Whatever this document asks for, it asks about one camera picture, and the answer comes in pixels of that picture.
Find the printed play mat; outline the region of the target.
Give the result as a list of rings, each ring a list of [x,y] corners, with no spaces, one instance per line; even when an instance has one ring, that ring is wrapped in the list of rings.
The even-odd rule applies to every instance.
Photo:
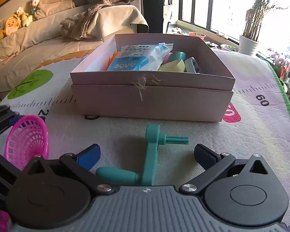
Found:
[[[162,132],[187,136],[190,142],[160,148],[155,183],[180,186],[202,173],[193,156],[198,143],[239,159],[260,154],[288,194],[289,207],[282,224],[290,231],[289,99],[266,62],[226,51],[217,55],[236,79],[225,115],[217,123],[160,120]],[[22,115],[45,117],[52,159],[97,143],[101,147],[98,166],[141,172],[148,119],[83,116],[77,109],[70,73],[87,56],[87,51],[80,51],[42,62],[39,69],[50,70],[53,78],[21,97],[3,95],[2,104]]]

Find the pink flower pot plant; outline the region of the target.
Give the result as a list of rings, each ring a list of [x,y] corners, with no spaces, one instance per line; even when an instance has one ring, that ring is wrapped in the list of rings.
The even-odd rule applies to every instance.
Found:
[[[277,77],[287,86],[290,87],[290,57],[287,57],[283,52],[274,51],[268,48],[269,59],[271,66],[274,69]]]

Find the yellow plush toy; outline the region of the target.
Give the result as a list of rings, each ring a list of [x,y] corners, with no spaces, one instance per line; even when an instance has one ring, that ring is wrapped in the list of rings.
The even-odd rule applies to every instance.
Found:
[[[20,28],[21,20],[16,14],[13,14],[5,22],[4,35],[9,36]]]

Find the white tube with label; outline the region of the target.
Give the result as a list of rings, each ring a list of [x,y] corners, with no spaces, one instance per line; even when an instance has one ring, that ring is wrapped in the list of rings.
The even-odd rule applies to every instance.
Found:
[[[184,63],[187,73],[201,73],[200,66],[193,57],[186,59]]]

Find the pink cartoon figure toy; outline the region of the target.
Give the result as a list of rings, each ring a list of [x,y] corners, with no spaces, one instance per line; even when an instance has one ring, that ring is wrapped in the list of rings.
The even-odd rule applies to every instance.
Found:
[[[171,62],[173,60],[174,60],[173,53],[170,52],[164,57],[162,64],[166,64],[166,63]]]

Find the teal crank handle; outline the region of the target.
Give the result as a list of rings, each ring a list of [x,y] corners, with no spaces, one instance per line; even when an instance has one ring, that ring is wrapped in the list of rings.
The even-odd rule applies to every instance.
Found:
[[[100,167],[96,175],[108,183],[126,186],[152,186],[158,162],[158,149],[166,144],[189,144],[188,136],[168,136],[160,132],[160,125],[149,124],[146,128],[146,153],[142,174],[112,167]]]

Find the brown jacket on sofa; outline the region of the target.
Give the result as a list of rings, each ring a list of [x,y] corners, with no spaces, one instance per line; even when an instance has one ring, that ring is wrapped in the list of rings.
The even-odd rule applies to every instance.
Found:
[[[61,25],[61,35],[64,38],[71,38],[75,40],[90,39],[94,36],[91,32],[97,24],[98,12],[102,9],[118,5],[130,5],[135,0],[102,0],[99,3],[91,6],[82,13],[77,13],[64,19]]]

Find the pink plastic basket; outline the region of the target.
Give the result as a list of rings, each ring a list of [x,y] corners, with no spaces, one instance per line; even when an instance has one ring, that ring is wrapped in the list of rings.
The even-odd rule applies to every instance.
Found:
[[[4,157],[19,170],[23,170],[32,157],[49,158],[49,132],[40,116],[23,116],[7,136]]]

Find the small doll plush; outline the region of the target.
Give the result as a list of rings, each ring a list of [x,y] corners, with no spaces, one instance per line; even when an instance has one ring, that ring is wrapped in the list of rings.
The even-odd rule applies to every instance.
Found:
[[[30,15],[34,15],[37,6],[39,4],[40,0],[31,0],[31,10],[30,10]]]

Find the pink cardboard box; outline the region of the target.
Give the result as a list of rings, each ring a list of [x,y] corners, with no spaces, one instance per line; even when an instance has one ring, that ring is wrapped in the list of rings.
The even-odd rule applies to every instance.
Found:
[[[200,73],[108,71],[123,46],[173,44],[193,57]],[[219,122],[233,96],[235,78],[222,60],[197,37],[118,34],[87,56],[72,72],[72,90],[83,115]]]

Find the orange plastic toy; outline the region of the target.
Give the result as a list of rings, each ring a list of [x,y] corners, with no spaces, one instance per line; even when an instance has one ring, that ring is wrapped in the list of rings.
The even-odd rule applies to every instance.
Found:
[[[110,64],[112,63],[112,61],[115,59],[115,57],[117,57],[117,55],[118,55],[119,53],[120,53],[120,52],[117,51],[117,52],[115,52],[115,53],[111,56],[111,58],[110,58],[109,61],[108,61],[108,66],[110,66]]]

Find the blue wet wipes pack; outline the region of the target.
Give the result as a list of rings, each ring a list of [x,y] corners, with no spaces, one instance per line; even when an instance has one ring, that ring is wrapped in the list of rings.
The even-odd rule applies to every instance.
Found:
[[[114,57],[107,71],[158,71],[171,43],[126,45]]]

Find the beige covered sofa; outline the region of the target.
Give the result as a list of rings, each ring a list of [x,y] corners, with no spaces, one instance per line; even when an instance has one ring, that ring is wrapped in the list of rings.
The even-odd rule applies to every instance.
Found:
[[[85,12],[97,3],[75,6],[72,0],[42,2],[34,21],[0,39],[0,93],[12,90],[44,61],[95,49],[120,32],[132,33],[139,29],[148,32],[148,23],[132,2],[100,10],[91,32],[93,38],[75,40],[61,35],[60,23],[64,19]]]

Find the white potted bamboo plant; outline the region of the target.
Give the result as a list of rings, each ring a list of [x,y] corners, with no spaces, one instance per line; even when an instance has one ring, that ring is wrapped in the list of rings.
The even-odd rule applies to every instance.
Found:
[[[277,9],[277,3],[272,0],[255,0],[251,9],[246,11],[244,32],[239,36],[241,54],[254,56],[258,50],[258,38],[265,15],[272,9]]]

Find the yellow sponge toy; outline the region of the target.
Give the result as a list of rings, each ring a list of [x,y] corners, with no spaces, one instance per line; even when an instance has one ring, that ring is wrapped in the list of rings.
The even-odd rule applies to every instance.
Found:
[[[162,64],[158,71],[166,71],[166,72],[185,72],[186,67],[185,63],[182,59],[177,59],[165,64]]]

